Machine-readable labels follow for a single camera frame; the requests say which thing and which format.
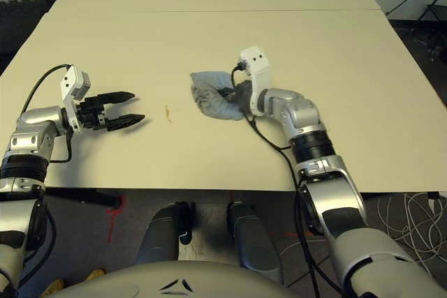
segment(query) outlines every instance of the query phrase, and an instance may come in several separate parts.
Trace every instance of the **floor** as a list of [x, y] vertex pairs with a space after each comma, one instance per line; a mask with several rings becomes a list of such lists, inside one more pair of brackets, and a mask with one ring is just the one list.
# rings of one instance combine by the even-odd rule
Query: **floor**
[[[31, 0], [23, 3], [0, 3], [0, 75], [12, 59], [14, 53], [33, 31], [42, 14], [45, 3], [42, 0]], [[399, 35], [405, 29], [396, 29]], [[410, 53], [423, 69], [432, 83], [440, 99], [447, 104], [447, 66], [437, 58], [437, 50], [429, 54], [429, 43], [422, 36], [410, 36], [404, 40]], [[56, 278], [62, 278], [67, 285], [83, 281], [95, 268], [107, 272], [116, 271], [131, 266], [147, 224], [162, 207], [174, 201], [184, 200], [196, 202], [198, 222], [193, 233], [190, 246], [182, 247], [180, 259], [210, 260], [237, 264], [237, 254], [226, 226], [226, 207], [231, 200], [242, 200], [256, 206], [259, 216], [272, 236], [278, 251], [291, 246], [282, 254], [284, 282], [292, 283], [306, 272], [305, 261], [293, 228], [292, 201], [293, 194], [286, 192], [234, 192], [230, 191], [167, 191], [167, 190], [120, 190], [125, 203], [119, 213], [110, 213], [104, 207], [70, 202], [59, 198], [47, 197], [57, 224], [57, 241], [51, 256], [37, 274], [20, 290], [20, 297], [37, 297], [40, 292]], [[390, 206], [390, 224], [395, 228], [406, 225], [406, 216], [402, 206], [403, 197], [400, 194], [384, 195], [366, 201], [368, 223], [372, 227], [385, 230], [385, 226], [377, 215], [377, 202], [383, 213], [389, 197], [393, 197]], [[425, 195], [418, 196], [424, 208], [427, 207]], [[415, 221], [425, 219], [424, 213], [414, 210]], [[428, 224], [421, 228], [423, 234], [428, 230]], [[440, 220], [441, 231], [447, 230], [445, 214]], [[32, 269], [44, 254], [50, 241], [50, 230], [45, 245], [36, 257], [26, 264], [25, 273]], [[308, 236], [310, 250], [318, 262], [328, 255], [326, 243], [320, 237]], [[443, 245], [441, 254], [447, 257]], [[447, 266], [444, 262], [433, 259], [427, 262], [433, 277], [447, 289]], [[330, 278], [335, 279], [331, 264], [326, 260], [321, 265]], [[318, 284], [322, 297], [339, 297], [321, 278]], [[309, 277], [291, 286], [297, 297], [313, 297]]]

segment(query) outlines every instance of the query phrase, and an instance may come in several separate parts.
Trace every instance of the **wires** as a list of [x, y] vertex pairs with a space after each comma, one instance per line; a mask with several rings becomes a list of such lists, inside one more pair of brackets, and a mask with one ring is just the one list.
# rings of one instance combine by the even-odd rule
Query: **wires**
[[54, 244], [56, 243], [56, 236], [57, 236], [56, 223], [55, 223], [53, 215], [50, 213], [49, 209], [47, 209], [47, 217], [48, 217], [48, 221], [50, 222], [51, 231], [52, 231], [50, 245], [48, 246], [48, 249], [45, 252], [45, 255], [37, 263], [37, 265], [25, 277], [22, 278], [22, 280], [20, 281], [20, 284], [19, 284], [19, 288], [22, 287], [27, 281], [29, 281], [29, 279], [32, 276], [34, 276], [34, 274], [43, 266], [43, 264], [46, 262], [46, 260], [50, 256], [50, 254], [54, 248]]
[[[309, 243], [309, 242], [326, 242], [326, 240], [324, 240], [324, 239], [307, 240], [307, 243]], [[301, 244], [301, 242], [295, 242], [295, 243], [291, 244], [290, 246], [287, 246], [279, 253], [279, 256], [284, 255], [286, 253], [286, 251], [293, 248], [294, 246], [298, 246], [299, 244]]]
[[27, 101], [25, 101], [25, 104], [23, 105], [22, 111], [20, 114], [25, 113], [28, 110], [29, 103], [31, 102], [31, 99], [33, 98], [34, 94], [36, 93], [39, 86], [42, 84], [42, 82], [45, 80], [46, 77], [51, 75], [56, 70], [59, 70], [60, 68], [68, 68], [70, 67], [70, 64], [59, 64], [58, 66], [55, 66], [54, 68], [51, 68], [49, 71], [43, 74], [43, 76], [40, 78], [40, 80], [37, 81], [36, 85], [34, 85], [33, 89], [28, 95]]
[[[234, 90], [236, 91], [236, 85], [235, 85], [235, 72], [238, 70], [244, 70], [244, 65], [239, 63], [236, 67], [234, 67], [234, 69], [231, 71], [231, 84], [233, 85]], [[300, 196], [298, 194], [298, 190], [300, 188], [300, 184], [301, 184], [301, 180], [299, 180], [299, 182], [297, 181], [296, 175], [295, 175], [295, 171], [293, 170], [293, 166], [291, 161], [288, 159], [287, 155], [283, 152], [284, 150], [290, 149], [290, 147], [279, 147], [277, 145], [275, 145], [274, 143], [272, 143], [271, 141], [269, 141], [259, 130], [258, 127], [256, 125], [256, 116], [253, 117], [252, 120], [250, 120], [247, 116], [247, 114], [245, 113], [245, 111], [243, 109], [242, 113], [244, 115], [245, 120], [247, 120], [248, 124], [250, 125], [250, 127], [254, 130], [254, 132], [256, 134], [258, 134], [258, 136], [263, 139], [265, 142], [267, 142], [275, 151], [277, 151], [279, 154], [281, 154], [281, 156], [284, 158], [284, 160], [286, 160], [287, 162], [287, 166], [290, 170], [291, 176], [292, 176], [292, 180], [293, 180], [293, 185], [295, 186], [295, 200], [293, 203], [293, 219], [294, 219], [294, 224], [295, 224], [295, 229], [298, 235], [298, 239], [300, 240], [300, 244], [303, 250], [303, 253], [305, 255], [305, 260], [307, 263], [307, 266], [309, 267], [309, 274], [311, 276], [311, 280], [312, 280], [312, 285], [314, 287], [314, 293], [315, 293], [315, 297], [319, 298], [320, 297], [320, 292], [318, 291], [318, 286], [316, 283], [316, 278], [315, 278], [315, 273], [314, 273], [314, 269], [321, 275], [321, 277], [323, 277], [323, 279], [325, 281], [328, 282], [328, 284], [330, 286], [332, 286], [337, 292], [341, 293], [342, 290], [338, 287], [337, 284], [335, 284], [334, 282], [332, 282], [330, 280], [330, 278], [328, 278], [326, 276], [326, 274], [323, 272], [323, 270], [320, 269], [320, 267], [318, 266], [318, 264], [315, 262], [315, 260], [313, 259], [310, 251], [309, 251], [309, 246], [307, 245], [307, 240], [305, 239], [304, 236], [304, 229], [302, 226], [302, 215], [301, 215], [301, 200], [300, 200]]]
[[[324, 261], [329, 259], [329, 255], [326, 256], [325, 258], [323, 258], [320, 262], [317, 263], [317, 265], [321, 265], [321, 263], [323, 263]], [[286, 285], [286, 288], [291, 287], [292, 285], [295, 285], [296, 283], [298, 283], [299, 281], [301, 281], [304, 277], [306, 277], [309, 274], [309, 271], [307, 271], [306, 273], [304, 273], [303, 275], [301, 275], [300, 277], [298, 277], [297, 279], [295, 279], [293, 282], [289, 283], [288, 285]]]
[[[25, 113], [28, 110], [29, 104], [31, 102], [31, 99], [34, 97], [34, 94], [36, 93], [39, 86], [42, 84], [42, 82], [45, 80], [46, 77], [51, 75], [56, 70], [59, 70], [60, 68], [70, 68], [70, 64], [59, 64], [58, 66], [55, 66], [51, 68], [49, 71], [43, 74], [43, 76], [37, 81], [37, 83], [34, 85], [33, 89], [28, 95], [27, 100], [25, 101], [25, 104], [23, 105], [22, 111], [20, 114]], [[67, 152], [68, 152], [68, 158], [65, 160], [51, 160], [50, 163], [67, 163], [71, 160], [71, 138], [73, 137], [73, 129], [68, 128], [67, 134], [66, 134], [66, 146], [67, 146]]]
[[67, 163], [71, 161], [71, 138], [73, 137], [73, 129], [68, 127], [67, 133], [65, 134], [65, 141], [67, 145], [68, 157], [65, 160], [50, 160], [50, 163]]
[[[422, 264], [422, 266], [425, 268], [428, 274], [431, 275], [430, 270], [428, 269], [427, 265], [425, 264], [427, 261], [438, 258], [442, 260], [443, 262], [447, 262], [447, 258], [443, 257], [439, 254], [439, 251], [441, 250], [441, 247], [443, 244], [447, 242], [447, 240], [442, 239], [442, 232], [438, 227], [438, 222], [441, 220], [441, 217], [443, 216], [447, 204], [443, 205], [441, 200], [438, 200], [439, 203], [439, 212], [435, 213], [433, 215], [429, 214], [428, 211], [424, 208], [424, 206], [419, 203], [416, 198], [420, 195], [424, 195], [425, 193], [416, 193], [415, 195], [409, 196], [407, 193], [405, 193], [404, 196], [404, 212], [406, 216], [406, 225], [402, 229], [398, 229], [396, 227], [393, 227], [389, 225], [389, 212], [390, 212], [390, 204], [392, 197], [388, 199], [387, 207], [386, 207], [386, 219], [383, 219], [383, 216], [380, 212], [380, 199], [377, 200], [376, 209], [377, 214], [379, 215], [379, 219], [381, 222], [385, 225], [387, 234], [394, 239], [396, 242], [410, 248], [416, 255], [416, 262], [419, 262]], [[411, 203], [416, 204], [420, 210], [428, 217], [428, 219], [422, 220], [419, 223], [416, 223], [413, 218], [413, 213], [411, 211]], [[427, 231], [427, 237], [424, 237], [423, 234], [420, 232], [421, 226], [423, 226], [426, 223], [431, 222], [428, 231]], [[391, 231], [400, 233], [400, 236], [393, 237], [391, 235]], [[433, 242], [432, 233], [437, 232], [437, 235], [439, 235], [439, 243], [435, 244]], [[419, 237], [419, 240], [425, 245], [427, 249], [420, 249], [416, 247], [416, 242], [414, 239], [413, 234], [416, 233]], [[429, 253], [431, 256], [428, 258], [423, 258], [421, 253]]]

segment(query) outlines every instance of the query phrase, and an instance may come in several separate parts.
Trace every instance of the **brown stain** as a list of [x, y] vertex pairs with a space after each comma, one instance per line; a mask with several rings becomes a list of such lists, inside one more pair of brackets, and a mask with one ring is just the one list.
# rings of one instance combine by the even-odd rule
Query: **brown stain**
[[166, 113], [166, 120], [168, 120], [169, 123], [171, 124], [172, 121], [169, 119], [169, 108], [167, 105], [165, 105], [165, 113]]

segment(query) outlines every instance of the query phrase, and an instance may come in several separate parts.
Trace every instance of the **gray cloth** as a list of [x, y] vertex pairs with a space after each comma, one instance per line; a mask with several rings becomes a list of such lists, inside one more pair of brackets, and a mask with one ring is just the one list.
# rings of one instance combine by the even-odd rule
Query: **gray cloth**
[[198, 109], [211, 118], [241, 120], [244, 115], [237, 103], [230, 102], [229, 92], [233, 86], [229, 73], [223, 71], [204, 71], [192, 73], [191, 91]]

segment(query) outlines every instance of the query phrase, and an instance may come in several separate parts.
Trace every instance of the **metal bracket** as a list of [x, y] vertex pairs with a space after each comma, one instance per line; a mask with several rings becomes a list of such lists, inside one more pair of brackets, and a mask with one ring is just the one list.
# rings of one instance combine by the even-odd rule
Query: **metal bracket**
[[250, 111], [261, 117], [263, 113], [258, 109], [258, 98], [262, 91], [272, 87], [270, 62], [258, 47], [242, 50], [240, 61], [245, 64], [245, 73], [251, 76], [253, 92], [250, 98]]

